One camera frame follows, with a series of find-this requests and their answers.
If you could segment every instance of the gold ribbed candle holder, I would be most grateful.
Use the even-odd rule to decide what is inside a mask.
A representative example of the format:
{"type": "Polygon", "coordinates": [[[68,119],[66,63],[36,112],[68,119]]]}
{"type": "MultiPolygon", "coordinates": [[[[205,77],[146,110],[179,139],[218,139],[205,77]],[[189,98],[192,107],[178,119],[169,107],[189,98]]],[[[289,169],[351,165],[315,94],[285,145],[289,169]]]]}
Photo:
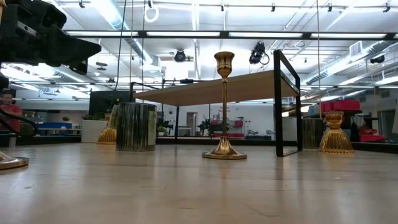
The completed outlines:
{"type": "Polygon", "coordinates": [[[107,145],[116,144],[116,130],[113,128],[109,128],[110,118],[111,118],[110,114],[105,115],[106,128],[102,131],[101,135],[99,136],[97,144],[107,144],[107,145]]]}
{"type": "Polygon", "coordinates": [[[319,151],[329,153],[354,153],[353,146],[347,135],[341,130],[344,112],[326,112],[329,128],[323,134],[319,151]]]}

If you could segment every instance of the air duct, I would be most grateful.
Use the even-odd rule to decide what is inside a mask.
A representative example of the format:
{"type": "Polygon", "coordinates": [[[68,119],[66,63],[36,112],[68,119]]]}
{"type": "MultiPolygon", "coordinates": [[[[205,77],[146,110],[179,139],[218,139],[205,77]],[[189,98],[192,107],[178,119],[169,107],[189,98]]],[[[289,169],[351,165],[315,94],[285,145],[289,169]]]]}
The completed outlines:
{"type": "MultiPolygon", "coordinates": [[[[131,30],[126,23],[123,23],[123,15],[120,14],[119,7],[114,0],[92,0],[91,4],[113,29],[121,30],[123,27],[123,30],[131,30]]],[[[131,46],[136,55],[138,55],[144,63],[152,64],[153,58],[142,48],[142,45],[137,39],[124,39],[124,41],[131,46]]]]}
{"type": "Polygon", "coordinates": [[[395,45],[395,41],[379,41],[379,42],[361,42],[360,50],[357,52],[353,52],[352,48],[356,48],[359,44],[356,43],[350,47],[350,52],[338,57],[336,60],[326,64],[321,68],[320,75],[318,70],[310,73],[308,75],[308,79],[306,81],[307,85],[311,85],[319,81],[319,78],[326,78],[330,75],[334,75],[344,69],[349,68],[350,66],[355,65],[356,63],[367,60],[370,58],[374,58],[378,54],[384,53],[386,49],[395,45]]]}

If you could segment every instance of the potted plant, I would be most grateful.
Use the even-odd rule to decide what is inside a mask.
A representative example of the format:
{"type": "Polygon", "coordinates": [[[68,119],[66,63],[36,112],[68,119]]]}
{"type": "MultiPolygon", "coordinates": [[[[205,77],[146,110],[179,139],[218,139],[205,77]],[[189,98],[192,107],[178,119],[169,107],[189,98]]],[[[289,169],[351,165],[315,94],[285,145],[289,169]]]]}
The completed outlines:
{"type": "Polygon", "coordinates": [[[163,127],[163,126],[159,126],[158,128],[157,128],[157,133],[158,133],[158,136],[164,136],[164,133],[166,132],[166,129],[163,127]]]}
{"type": "Polygon", "coordinates": [[[64,117],[62,118],[62,121],[63,121],[63,122],[68,122],[68,121],[69,121],[69,118],[68,118],[67,116],[64,116],[64,117]]]}
{"type": "Polygon", "coordinates": [[[94,115],[84,115],[81,124],[81,142],[97,143],[102,130],[106,127],[104,113],[96,113],[94,115]]]}

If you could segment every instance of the black metal frame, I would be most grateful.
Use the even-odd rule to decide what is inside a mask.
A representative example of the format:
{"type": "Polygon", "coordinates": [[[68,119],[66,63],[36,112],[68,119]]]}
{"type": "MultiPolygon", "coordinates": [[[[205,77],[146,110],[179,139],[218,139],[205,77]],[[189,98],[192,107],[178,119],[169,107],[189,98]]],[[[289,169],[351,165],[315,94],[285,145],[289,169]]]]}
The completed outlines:
{"type": "MultiPolygon", "coordinates": [[[[120,32],[119,30],[66,30],[66,32],[120,32]]],[[[281,31],[233,31],[233,30],[124,30],[122,38],[130,38],[131,32],[137,33],[134,38],[138,39],[255,39],[255,40],[318,40],[317,32],[281,32],[281,31]],[[148,32],[184,32],[192,33],[192,35],[148,35],[148,32]],[[197,35],[195,33],[201,32],[219,32],[219,35],[197,35]],[[260,34],[258,36],[251,35],[249,37],[243,36],[230,36],[229,33],[247,33],[247,34],[260,34]],[[300,37],[286,37],[284,35],[271,35],[271,34],[302,34],[300,37]]],[[[385,34],[384,37],[320,37],[320,40],[396,40],[394,37],[398,32],[320,32],[320,34],[385,34]]],[[[117,39],[119,36],[115,35],[76,35],[71,33],[72,37],[77,38],[101,38],[101,39],[117,39]]]]}
{"type": "Polygon", "coordinates": [[[301,121],[301,100],[300,100],[300,77],[294,70],[289,60],[285,57],[281,50],[274,51],[274,118],[275,118],[275,140],[276,140],[276,155],[277,157],[284,157],[303,150],[302,142],[302,121],[301,121]],[[280,63],[283,63],[287,70],[293,75],[295,85],[285,76],[280,69],[280,63]],[[296,96],[296,119],[297,119],[297,151],[284,153],[284,139],[283,139],[283,125],[282,125],[282,83],[286,82],[291,86],[296,96]]]}

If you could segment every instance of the ceiling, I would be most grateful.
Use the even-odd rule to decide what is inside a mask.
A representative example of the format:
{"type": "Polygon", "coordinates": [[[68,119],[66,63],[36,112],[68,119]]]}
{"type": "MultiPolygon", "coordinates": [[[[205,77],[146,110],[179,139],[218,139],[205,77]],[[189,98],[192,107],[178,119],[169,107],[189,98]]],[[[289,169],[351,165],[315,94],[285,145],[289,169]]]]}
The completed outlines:
{"type": "MultiPolygon", "coordinates": [[[[148,10],[148,1],[128,0],[124,11],[125,2],[120,0],[96,0],[83,1],[85,8],[79,6],[79,1],[72,0],[47,0],[64,12],[67,17],[65,30],[114,30],[109,20],[114,19],[115,14],[124,16],[124,29],[129,30],[250,30],[250,31],[296,31],[296,32],[316,32],[318,25],[320,32],[398,32],[398,24],[394,22],[398,16],[398,1],[376,1],[376,0],[319,0],[319,24],[317,21],[317,2],[316,0],[163,0],[152,1],[152,9],[148,10]],[[388,12],[386,2],[391,7],[388,12]],[[154,18],[155,9],[159,10],[159,16],[154,22],[147,22],[154,18]]],[[[213,80],[219,78],[215,67],[216,61],[214,54],[219,51],[228,50],[235,53],[233,60],[232,76],[244,75],[263,70],[272,70],[272,51],[280,49],[285,56],[290,59],[290,63],[300,75],[302,84],[318,71],[318,55],[321,69],[334,63],[339,57],[349,53],[349,47],[357,41],[353,40],[244,40],[244,39],[135,39],[134,42],[144,49],[144,53],[153,58],[159,58],[147,63],[142,69],[141,54],[137,53],[129,45],[131,39],[85,39],[90,42],[102,45],[102,51],[89,58],[89,69],[86,76],[77,75],[67,68],[54,68],[55,82],[106,82],[109,78],[119,76],[121,83],[130,81],[130,77],[135,82],[161,83],[163,77],[168,80],[183,78],[213,80]],[[258,42],[263,42],[271,61],[268,65],[251,65],[248,61],[251,50],[258,42]],[[176,50],[184,50],[190,57],[189,62],[176,63],[173,56],[176,50]],[[96,63],[106,63],[105,71],[98,70],[100,66],[96,63]]],[[[341,67],[326,78],[321,80],[321,85],[339,85],[347,79],[357,77],[366,73],[366,64],[372,69],[377,69],[394,63],[396,60],[395,49],[385,53],[386,61],[384,64],[370,65],[366,60],[360,60],[352,65],[341,67]]],[[[36,70],[35,73],[44,73],[45,69],[36,70]]],[[[381,81],[383,71],[372,75],[373,81],[381,81]]],[[[361,82],[361,85],[371,85],[364,77],[355,82],[348,83],[354,85],[361,82]]],[[[17,78],[14,81],[43,82],[46,79],[40,77],[17,78]]],[[[37,88],[49,87],[59,88],[59,86],[32,84],[37,88]]],[[[113,86],[95,86],[93,90],[110,90],[113,86]]],[[[118,89],[127,89],[128,86],[120,85],[118,89]]],[[[358,89],[347,89],[347,94],[358,89]]],[[[311,95],[311,91],[302,94],[311,95]]]]}

